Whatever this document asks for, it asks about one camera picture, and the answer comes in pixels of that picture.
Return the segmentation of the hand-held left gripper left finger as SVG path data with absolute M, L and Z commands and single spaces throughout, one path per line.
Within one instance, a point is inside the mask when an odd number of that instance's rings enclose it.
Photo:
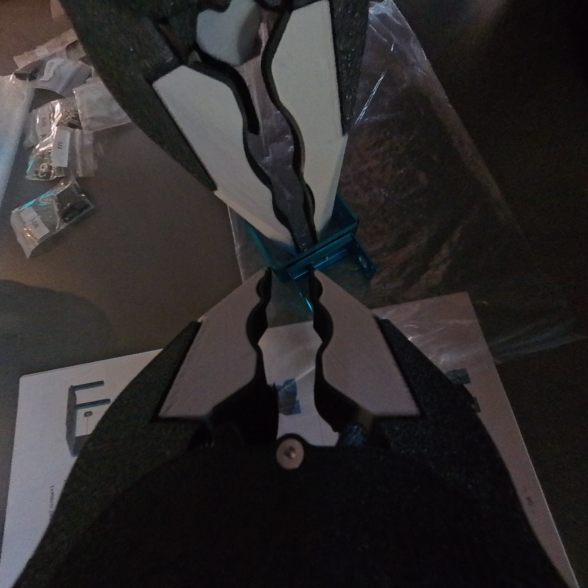
M 277 393 L 259 347 L 271 291 L 272 271 L 260 270 L 198 321 L 159 410 L 161 418 L 196 421 L 191 445 L 211 445 L 223 429 L 246 445 L 276 440 Z

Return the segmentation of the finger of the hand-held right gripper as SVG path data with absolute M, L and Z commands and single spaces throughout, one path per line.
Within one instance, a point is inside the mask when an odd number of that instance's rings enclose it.
M 296 240 L 275 201 L 249 137 L 260 121 L 239 72 L 261 52 L 263 8 L 189 8 L 158 28 L 182 64 L 153 89 L 213 183 L 213 193 L 265 237 L 288 249 Z
M 328 1 L 286 1 L 262 52 L 262 74 L 292 133 L 293 172 L 309 229 L 322 232 L 346 149 Z

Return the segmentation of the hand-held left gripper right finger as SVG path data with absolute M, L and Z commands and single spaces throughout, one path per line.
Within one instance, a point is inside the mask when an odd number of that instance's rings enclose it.
M 377 317 L 320 271 L 309 275 L 313 328 L 320 338 L 314 401 L 337 434 L 353 424 L 418 417 L 420 410 Z

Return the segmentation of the small blue flanged metal bracket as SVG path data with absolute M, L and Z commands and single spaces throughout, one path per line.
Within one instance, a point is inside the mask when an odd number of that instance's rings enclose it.
M 313 312 L 310 286 L 305 280 L 311 272 L 325 270 L 345 258 L 350 258 L 368 279 L 378 272 L 378 267 L 354 232 L 347 231 L 341 236 L 333 236 L 298 254 L 277 275 L 294 284 L 308 309 Z

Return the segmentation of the large blue metal U bracket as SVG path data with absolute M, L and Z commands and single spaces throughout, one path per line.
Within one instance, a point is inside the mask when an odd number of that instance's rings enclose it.
M 318 244 L 326 239 L 332 238 L 333 236 L 341 236 L 343 232 L 350 231 L 356 234 L 358 226 L 359 218 L 355 212 L 349 207 L 348 203 L 340 194 L 336 194 L 332 217 L 330 221 L 328 221 L 326 229 L 323 232 L 323 237 Z M 244 221 L 244 227 L 246 235 L 252 239 L 254 246 L 257 247 L 257 250 L 261 254 L 266 265 L 271 267 L 276 274 L 280 272 L 280 270 L 283 270 L 285 265 L 292 261 L 295 256 L 302 253 L 291 254 L 287 251 L 285 246 L 264 236 L 260 231 L 248 223 L 248 221 Z

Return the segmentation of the clear plastic bag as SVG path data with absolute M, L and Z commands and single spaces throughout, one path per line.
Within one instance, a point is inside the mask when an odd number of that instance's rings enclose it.
M 499 363 L 587 342 L 393 1 L 366 32 L 339 192 L 377 271 L 326 274 L 373 309 L 466 292 Z

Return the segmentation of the pile of small screw bags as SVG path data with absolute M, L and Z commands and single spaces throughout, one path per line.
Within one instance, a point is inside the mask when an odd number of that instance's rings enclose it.
M 26 258 L 93 209 L 78 184 L 97 170 L 95 134 L 130 123 L 73 29 L 17 55 L 16 78 L 35 90 L 19 145 L 29 149 L 25 178 L 55 185 L 11 211 Z

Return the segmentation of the white paper under plate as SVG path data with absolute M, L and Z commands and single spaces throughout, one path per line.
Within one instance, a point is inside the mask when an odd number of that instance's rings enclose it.
M 14 74 L 1 77 L 1 202 L 35 90 Z

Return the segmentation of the white printed instruction sheet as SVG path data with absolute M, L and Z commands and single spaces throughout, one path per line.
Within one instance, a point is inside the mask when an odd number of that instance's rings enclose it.
M 468 294 L 380 307 L 441 371 L 457 377 L 509 470 L 529 522 L 570 587 L 578 587 L 539 479 Z M 279 390 L 278 436 L 332 446 L 337 434 L 313 401 L 320 344 L 312 322 L 269 327 L 260 341 L 266 377 Z M 42 537 L 83 442 L 128 383 L 160 350 L 23 376 L 1 554 L 1 587 L 11 587 Z

